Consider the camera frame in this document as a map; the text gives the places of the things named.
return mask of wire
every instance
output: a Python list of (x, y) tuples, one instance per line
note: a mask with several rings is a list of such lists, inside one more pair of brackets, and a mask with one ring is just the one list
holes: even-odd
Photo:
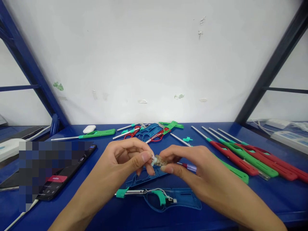
[(275, 131), (273, 131), (273, 130), (270, 130), (270, 129), (267, 129), (267, 128), (265, 128), (265, 127), (262, 127), (261, 126), (261, 124), (260, 124), (260, 121), (264, 121), (264, 120), (251, 120), (252, 122), (254, 122), (262, 131), (264, 131), (266, 134), (268, 134), (269, 136), (271, 136), (271, 134), (268, 132), (268, 131), (270, 131), (270, 132), (275, 132)]
[(51, 125), (48, 126), (48, 127), (46, 127), (46, 128), (44, 128), (44, 129), (43, 129), (42, 131), (40, 131), (39, 133), (35, 134), (33, 137), (30, 137), (30, 138), (26, 139), (26, 141), (31, 141), (31, 140), (34, 139), (35, 137), (38, 137), (42, 132), (46, 131), (46, 130), (49, 129), (50, 127), (51, 127)]
[(161, 188), (150, 189), (150, 190), (147, 190), (147, 189), (146, 189), (146, 192), (147, 192), (147, 193), (149, 193), (149, 192), (151, 192), (151, 191), (155, 191), (155, 190), (160, 190), (160, 191), (162, 191), (162, 192), (163, 192), (163, 194), (166, 196), (166, 198), (168, 198), (168, 199), (172, 199), (172, 200), (173, 200), (173, 198), (172, 198), (172, 197), (170, 197), (170, 196), (168, 196), (168, 195), (166, 194), (166, 192), (165, 192), (164, 190), (162, 190)]
[[(38, 199), (35, 199), (34, 202), (32, 203), (32, 205), (30, 206), (29, 210), (34, 206), (36, 205), (36, 203), (38, 202), (39, 200)], [(12, 224), (10, 224), (4, 231), (8, 231), (22, 216), (24, 216), (27, 212), (22, 212), (18, 218), (15, 219), (15, 221), (12, 222)]]

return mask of blue table surface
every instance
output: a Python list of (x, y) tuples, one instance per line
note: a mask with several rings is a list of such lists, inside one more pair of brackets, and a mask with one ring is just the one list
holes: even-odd
[[(175, 128), (172, 132), (180, 138), (189, 136), (193, 141), (191, 145), (205, 145), (221, 160), (236, 167), (220, 152), (214, 149), (204, 138), (197, 134), (191, 125), (201, 129), (201, 126), (223, 129), (242, 141), (265, 149), (293, 166), (308, 172), (308, 155), (296, 151), (289, 151), (273, 143), (256, 133), (241, 127), (236, 123), (186, 123), (184, 129)], [(97, 125), (97, 130), (108, 130), (124, 127), (126, 124)], [(57, 133), (53, 138), (62, 138), (81, 135), (86, 125), (71, 125)], [(112, 141), (111, 136), (87, 139), (97, 145), (97, 149), (89, 159), (81, 166), (65, 188), (51, 201), (40, 201), (29, 211), (12, 230), (47, 230), (57, 215), (66, 206), (75, 192), (94, 167), (107, 144)], [(172, 144), (182, 145), (178, 140), (167, 134), (158, 143), (150, 143), (155, 154)], [(0, 170), (0, 175), (9, 171), (15, 171), (14, 163)], [(308, 184), (299, 180), (287, 181), (281, 177), (272, 178), (269, 181), (259, 176), (250, 177), (248, 184), (265, 203), (288, 226), (298, 225), (308, 220)], [(145, 183), (139, 188), (185, 188), (188, 185), (180, 178), (166, 175), (154, 181)], [(4, 230), (20, 214), (18, 191), (0, 192), (0, 230)], [(202, 210), (176, 207), (168, 209), (164, 213), (153, 211), (140, 197), (126, 197), (125, 199), (112, 198), (105, 207), (99, 211), (89, 224), (87, 230), (220, 230), (235, 227), (237, 224), (212, 208), (202, 203)]]

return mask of white device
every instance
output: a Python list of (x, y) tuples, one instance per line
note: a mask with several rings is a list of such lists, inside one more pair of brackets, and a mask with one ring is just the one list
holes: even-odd
[(268, 119), (265, 124), (275, 128), (285, 129), (290, 122), (282, 119)]
[(307, 137), (287, 131), (274, 132), (270, 137), (308, 155)]
[(88, 125), (86, 128), (83, 130), (83, 133), (88, 134), (96, 129), (95, 125)]
[(10, 139), (0, 143), (0, 162), (15, 156), (19, 153), (19, 142), (26, 142), (24, 139)]

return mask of blue shelf frame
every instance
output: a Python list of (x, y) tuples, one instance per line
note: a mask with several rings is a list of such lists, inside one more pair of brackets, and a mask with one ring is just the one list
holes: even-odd
[(69, 126), (69, 122), (18, 31), (3, 0), (0, 0), (0, 38), (9, 49), (30, 85), (0, 87), (0, 91), (33, 89), (52, 117), (51, 134)]

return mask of hand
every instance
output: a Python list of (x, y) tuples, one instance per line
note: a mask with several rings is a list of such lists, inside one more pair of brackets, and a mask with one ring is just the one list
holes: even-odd
[(134, 171), (145, 165), (149, 175), (153, 151), (137, 138), (110, 142), (96, 165), (49, 230), (84, 230)]
[(286, 230), (262, 199), (206, 147), (172, 145), (160, 156), (173, 163), (182, 157), (191, 161), (196, 174), (179, 164), (168, 164), (161, 170), (182, 178), (201, 201), (219, 213), (252, 230)]

